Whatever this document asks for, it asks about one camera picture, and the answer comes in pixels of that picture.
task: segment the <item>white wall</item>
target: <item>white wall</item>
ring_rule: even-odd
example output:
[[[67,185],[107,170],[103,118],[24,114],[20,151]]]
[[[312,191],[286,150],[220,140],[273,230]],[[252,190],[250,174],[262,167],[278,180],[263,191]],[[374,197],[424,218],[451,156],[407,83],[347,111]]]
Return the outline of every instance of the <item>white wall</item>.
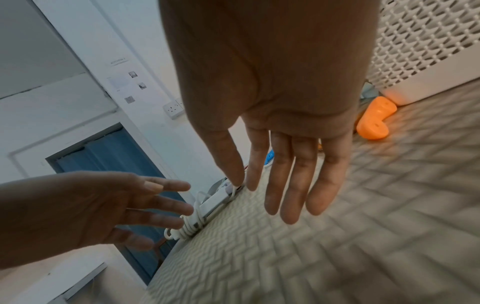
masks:
[[[172,121],[162,105],[180,95],[154,0],[34,0],[95,78],[125,111],[159,156],[192,192],[206,191],[224,177],[186,117]],[[128,62],[109,66],[127,58]],[[142,99],[127,104],[109,77],[136,71],[148,87]],[[231,129],[246,164],[250,142],[243,122]]]
[[[117,123],[125,126],[147,155],[155,154],[125,113],[86,73],[2,99],[0,182],[53,174],[45,161],[47,157]],[[155,156],[152,160],[158,165]],[[0,279],[0,303],[29,304],[24,300],[32,298],[31,292],[38,292],[35,285],[72,255],[83,261],[100,259],[107,264],[95,281],[95,294],[87,297],[88,304],[136,303],[143,294],[145,284],[120,252],[113,245],[99,245],[6,272]],[[75,275],[82,264],[85,263],[69,260],[63,269]],[[42,291],[49,294],[64,291],[58,288],[60,284],[53,283]],[[35,304],[39,298],[34,297]]]
[[[2,0],[0,98],[85,72],[27,0]]]

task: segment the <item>blue curtain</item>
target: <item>blue curtain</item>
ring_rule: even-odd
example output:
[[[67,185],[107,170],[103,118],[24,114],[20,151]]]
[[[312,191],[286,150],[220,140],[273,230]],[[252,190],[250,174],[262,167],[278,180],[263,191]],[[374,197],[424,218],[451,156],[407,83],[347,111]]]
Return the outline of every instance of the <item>blue curtain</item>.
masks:
[[[125,129],[85,144],[79,150],[52,162],[52,166],[57,173],[80,170],[121,171],[143,176],[164,177]],[[161,196],[183,201],[177,192],[164,192]],[[177,216],[165,211],[150,211]],[[148,236],[154,241],[158,241],[164,236],[163,228],[148,226],[120,226],[120,228],[130,229],[135,233]],[[163,246],[160,251],[163,257],[166,257],[170,247]],[[153,250],[140,252],[128,248],[128,252],[122,252],[122,254],[130,255],[126,256],[127,260],[148,284],[157,269],[158,258],[155,252]]]

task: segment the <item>qr code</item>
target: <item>qr code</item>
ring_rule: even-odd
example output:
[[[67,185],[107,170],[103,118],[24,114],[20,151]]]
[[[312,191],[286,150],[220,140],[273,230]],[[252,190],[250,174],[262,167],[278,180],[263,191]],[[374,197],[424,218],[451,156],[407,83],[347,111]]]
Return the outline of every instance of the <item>qr code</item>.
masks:
[[[132,96],[128,96],[127,98],[125,98],[125,101],[126,103],[131,104],[135,101],[135,98],[133,98]]]

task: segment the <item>fingernail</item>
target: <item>fingernail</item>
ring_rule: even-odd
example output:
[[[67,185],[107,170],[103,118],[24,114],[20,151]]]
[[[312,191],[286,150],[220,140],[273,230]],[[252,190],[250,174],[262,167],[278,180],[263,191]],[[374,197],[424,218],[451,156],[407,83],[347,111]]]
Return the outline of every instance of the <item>fingernail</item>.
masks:
[[[143,186],[154,192],[154,193],[160,193],[164,190],[164,187],[160,184],[155,184],[155,183],[152,183],[152,182],[149,182],[149,181],[145,181],[145,183],[143,184]]]

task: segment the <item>orange plastic toy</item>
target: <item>orange plastic toy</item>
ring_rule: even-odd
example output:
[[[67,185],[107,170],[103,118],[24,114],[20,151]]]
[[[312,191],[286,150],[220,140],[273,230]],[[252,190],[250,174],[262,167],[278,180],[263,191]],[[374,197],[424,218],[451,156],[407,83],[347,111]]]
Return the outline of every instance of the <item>orange plastic toy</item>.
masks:
[[[397,111],[397,106],[385,97],[375,98],[360,118],[356,131],[366,139],[382,139],[388,136],[389,129],[382,121]]]

